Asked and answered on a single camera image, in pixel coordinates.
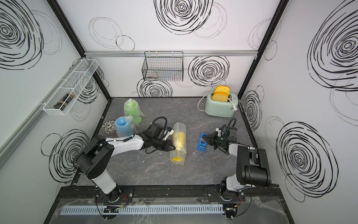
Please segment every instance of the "blue tape dispenser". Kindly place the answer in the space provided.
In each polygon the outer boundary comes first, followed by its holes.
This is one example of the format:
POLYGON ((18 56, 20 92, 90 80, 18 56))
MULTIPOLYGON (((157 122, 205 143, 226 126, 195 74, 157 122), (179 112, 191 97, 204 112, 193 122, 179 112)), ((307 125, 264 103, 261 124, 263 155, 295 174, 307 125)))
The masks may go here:
POLYGON ((205 149, 206 149, 206 145, 208 144, 206 141, 203 140, 203 136, 204 135, 208 135, 207 133, 202 133, 200 135, 200 139, 199 139, 199 145, 198 145, 198 150, 199 151, 202 151, 202 152, 205 152, 205 149))

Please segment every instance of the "patterned plate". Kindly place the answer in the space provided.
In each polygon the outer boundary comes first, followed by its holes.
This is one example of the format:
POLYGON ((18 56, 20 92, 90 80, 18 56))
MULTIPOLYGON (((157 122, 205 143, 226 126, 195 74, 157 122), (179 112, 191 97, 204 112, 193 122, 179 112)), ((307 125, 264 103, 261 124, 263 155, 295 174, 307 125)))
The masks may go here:
POLYGON ((103 134, 113 134, 116 132, 115 120, 110 120, 104 123, 101 127, 101 132, 103 134))

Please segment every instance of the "black frame edge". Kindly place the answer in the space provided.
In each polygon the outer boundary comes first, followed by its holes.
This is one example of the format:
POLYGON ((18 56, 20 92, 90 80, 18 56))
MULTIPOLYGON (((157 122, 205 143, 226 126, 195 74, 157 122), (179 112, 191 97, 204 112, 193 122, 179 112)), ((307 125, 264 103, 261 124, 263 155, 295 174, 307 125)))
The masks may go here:
POLYGON ((258 48, 258 53, 257 53, 257 57, 253 60, 250 69, 245 77, 245 80, 241 86, 241 89, 239 91, 239 94, 237 95, 239 99, 242 98, 242 96, 244 95, 244 92, 251 80, 251 77, 253 76, 258 63, 260 62, 261 57, 263 56, 265 49, 268 45, 268 43, 270 42, 270 38, 272 36, 272 34, 274 33, 277 24, 279 23, 282 14, 285 11, 285 8, 288 4, 290 0, 280 0, 279 5, 276 8, 276 11, 274 13, 274 16, 270 22, 270 25, 268 26, 268 29, 266 30, 265 36, 263 37, 263 40, 260 44, 260 47, 258 48))
MULTIPOLYGON (((121 188, 123 187, 132 187, 134 189, 133 195, 135 194, 136 190, 152 190, 152 189, 157 189, 157 190, 163 190, 163 191, 167 191, 167 188, 179 188, 182 190, 185 190, 187 192, 190 192, 193 188, 207 188, 207 187, 211 187, 211 186, 220 186, 220 185, 165 185, 165 186, 160 186, 160 185, 142 185, 142 186, 120 186, 121 188)), ((293 218, 291 216, 291 213, 287 207, 286 201, 282 195, 282 192, 280 190, 280 188, 277 187, 278 185, 272 185, 271 187, 263 187, 263 188, 257 188, 257 189, 246 189, 243 190, 245 193, 248 193, 248 191, 250 191, 251 195, 253 197, 255 196, 260 196, 260 197, 266 197, 266 196, 276 196, 280 199, 280 202, 283 206, 283 210, 286 214, 286 217, 289 221, 290 224, 294 224, 295 222, 293 221, 293 218)), ((49 224, 53 213, 55 212, 55 210, 57 209, 59 202, 61 199, 90 199, 90 198, 94 198, 95 194, 97 192, 97 188, 95 186, 64 186, 61 187, 59 193, 57 194, 57 197, 54 201, 54 204, 52 205, 44 224, 49 224)))
POLYGON ((249 125, 249 123, 248 123, 246 114, 245 114, 245 112, 244 112, 244 110, 243 110, 243 108, 242 108, 242 104, 241 104, 240 102, 239 102, 239 110, 240 110, 241 116, 242 116, 242 118, 243 118, 243 120, 244 120, 244 123, 245 123, 245 126, 246 126, 246 130, 247 130, 247 132, 248 132, 248 135, 249 135, 249 137, 250 137, 250 139, 251 139, 252 146, 258 148, 256 139, 255 139, 255 136, 253 135, 253 132, 252 132, 251 127, 250 127, 250 125, 249 125))
POLYGON ((71 42, 73 43, 74 47, 76 48, 77 52, 81 57, 85 56, 85 50, 80 43, 79 39, 77 38, 75 32, 73 31, 71 25, 69 24, 65 14, 63 13, 60 5, 58 4, 57 0, 47 0, 48 4, 50 5, 52 11, 56 15, 58 21, 60 21, 63 29, 66 31, 68 37, 70 38, 71 42))
MULTIPOLYGON (((67 20, 65 14, 63 13, 60 5, 58 4, 57 0, 47 0, 47 3, 50 5, 53 13, 56 15, 58 21, 61 23, 63 29, 67 33, 69 39, 71 40, 73 46, 76 48, 78 54, 81 57, 86 57, 85 50, 79 41, 78 37, 76 36, 76 33, 73 31, 69 21, 67 20)), ((111 96, 106 89, 105 85, 103 84, 101 78, 98 76, 97 71, 94 72, 93 76, 94 80, 96 81, 97 85, 101 89, 102 93, 106 97, 107 101, 110 101, 111 96)))
POLYGON ((108 112, 108 110, 109 110, 109 108, 110 108, 110 106, 111 106, 112 101, 113 101, 113 98, 110 98, 110 100, 108 101, 108 103, 107 103, 105 109, 103 110, 103 113, 102 113, 102 115, 101 115, 101 118, 100 118, 100 120, 98 121, 97 127, 96 127, 95 131, 93 132, 92 138, 93 138, 94 136, 98 135, 98 133, 100 132, 101 126, 102 126, 102 124, 103 124, 103 121, 105 120, 105 117, 106 117, 107 112, 108 112))

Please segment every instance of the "gray marble countertop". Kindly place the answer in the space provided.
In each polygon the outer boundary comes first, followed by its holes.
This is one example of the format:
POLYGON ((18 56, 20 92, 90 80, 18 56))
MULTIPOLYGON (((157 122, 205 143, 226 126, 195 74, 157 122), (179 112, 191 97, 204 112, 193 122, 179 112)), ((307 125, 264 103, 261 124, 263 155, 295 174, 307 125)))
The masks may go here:
MULTIPOLYGON (((124 116, 126 100, 128 98, 113 99, 104 122, 124 116)), ((187 126, 187 155, 183 165, 176 165, 170 161, 169 152, 156 151, 146 154, 144 150, 140 150, 117 154, 110 159, 107 170, 118 185, 219 184, 224 177, 235 174, 235 156, 226 155, 218 149, 214 150, 213 146, 209 145, 205 152, 197 150, 202 132, 211 134, 215 128, 227 125, 231 118, 211 116, 199 111, 197 103, 200 98, 137 98, 135 100, 145 115, 140 126, 137 127, 138 132, 146 130, 150 122, 159 116, 166 117, 167 125, 170 127, 176 122, 187 126)), ((235 127, 238 141, 251 146, 240 112, 236 111, 234 117, 237 119, 235 127)), ((81 174, 77 185, 94 184, 81 174)))

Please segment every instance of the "blue object in bubble wrap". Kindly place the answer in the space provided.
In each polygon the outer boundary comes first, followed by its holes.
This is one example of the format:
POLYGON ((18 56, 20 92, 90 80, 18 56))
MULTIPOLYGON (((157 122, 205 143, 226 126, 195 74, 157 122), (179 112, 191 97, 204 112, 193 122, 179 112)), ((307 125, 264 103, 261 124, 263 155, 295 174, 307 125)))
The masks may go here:
POLYGON ((132 124, 132 119, 129 117, 120 117, 116 120, 115 125, 118 137, 131 136, 135 131, 135 126, 132 124))

